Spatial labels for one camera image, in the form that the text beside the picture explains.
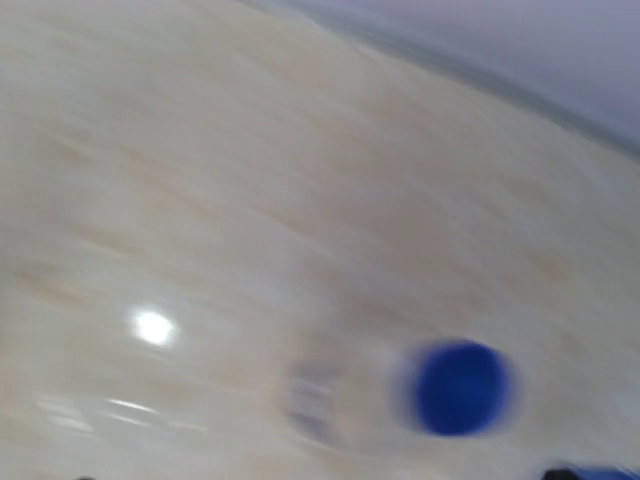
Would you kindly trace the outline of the Pepsi bottle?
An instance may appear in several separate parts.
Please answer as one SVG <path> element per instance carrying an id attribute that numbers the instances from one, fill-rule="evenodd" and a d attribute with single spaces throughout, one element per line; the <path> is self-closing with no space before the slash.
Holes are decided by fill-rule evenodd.
<path id="1" fill-rule="evenodd" d="M 428 438 L 485 436 L 519 401 L 508 356 L 469 338 L 408 345 L 367 339 L 294 364 L 283 407 L 315 444 L 372 456 L 404 453 Z"/>

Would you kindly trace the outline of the blue Pepsi bottle cap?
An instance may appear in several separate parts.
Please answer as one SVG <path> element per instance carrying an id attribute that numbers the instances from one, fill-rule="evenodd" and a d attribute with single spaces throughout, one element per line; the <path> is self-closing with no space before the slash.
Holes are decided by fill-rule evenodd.
<path id="1" fill-rule="evenodd" d="M 398 411 L 416 432 L 445 438 L 484 435 L 518 402 L 519 382 L 500 350 L 466 338 L 430 342 L 405 357 L 396 380 Z"/>

